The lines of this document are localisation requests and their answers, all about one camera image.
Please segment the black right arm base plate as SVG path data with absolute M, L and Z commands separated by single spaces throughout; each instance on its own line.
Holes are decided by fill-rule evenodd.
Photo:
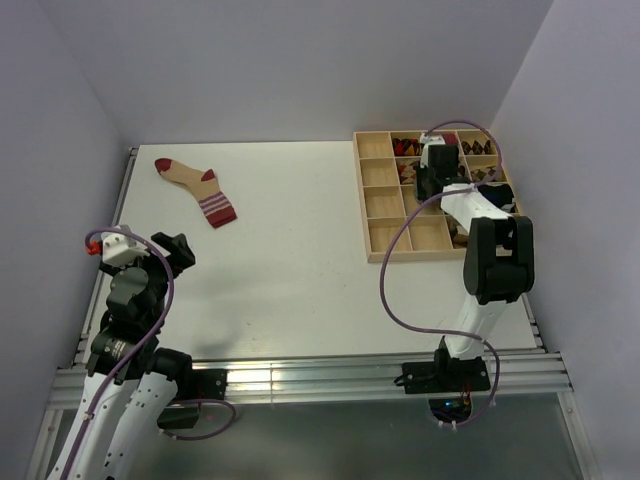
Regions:
M 445 424 L 467 421 L 473 412 L 471 394 L 491 390 L 485 362 L 433 360 L 429 362 L 406 362 L 401 365 L 401 374 L 394 379 L 407 395 L 448 394 L 446 398 L 428 401 L 432 415 Z

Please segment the tan orange argyle sock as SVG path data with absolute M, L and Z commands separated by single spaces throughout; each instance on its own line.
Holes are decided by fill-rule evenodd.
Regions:
M 410 158 L 399 158 L 396 160 L 398 178 L 401 185 L 413 184 L 416 180 L 416 168 L 420 162 Z

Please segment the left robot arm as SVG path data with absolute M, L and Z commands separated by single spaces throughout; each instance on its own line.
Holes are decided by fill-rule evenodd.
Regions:
M 175 279 L 196 263 L 186 236 L 157 232 L 145 240 L 116 226 L 90 231 L 84 243 L 88 254 L 99 256 L 109 293 L 52 479 L 115 478 L 143 428 L 195 386 L 190 355 L 158 340 Z

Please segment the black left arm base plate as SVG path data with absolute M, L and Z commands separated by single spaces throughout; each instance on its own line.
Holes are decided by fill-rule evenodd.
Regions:
M 227 386 L 225 369 L 196 369 L 184 388 L 178 390 L 177 400 L 224 400 Z M 175 432 L 192 429 L 203 410 L 201 404 L 168 406 L 159 416 L 159 428 Z

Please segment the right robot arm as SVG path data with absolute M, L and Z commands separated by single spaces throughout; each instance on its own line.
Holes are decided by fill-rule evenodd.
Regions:
M 533 224 L 494 205 L 461 173 L 459 149 L 426 137 L 415 167 L 417 199 L 439 195 L 440 209 L 467 233 L 463 284 L 467 296 L 457 320 L 459 335 L 446 334 L 436 351 L 435 383 L 452 390 L 482 360 L 507 306 L 534 283 Z

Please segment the tan sock with purple stripes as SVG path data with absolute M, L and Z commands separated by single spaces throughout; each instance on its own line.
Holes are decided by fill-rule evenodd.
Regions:
M 164 180 L 185 189 L 194 197 L 213 228 L 220 228 L 237 219 L 236 211 L 221 190 L 212 169 L 201 171 L 170 158 L 158 158 L 154 166 Z

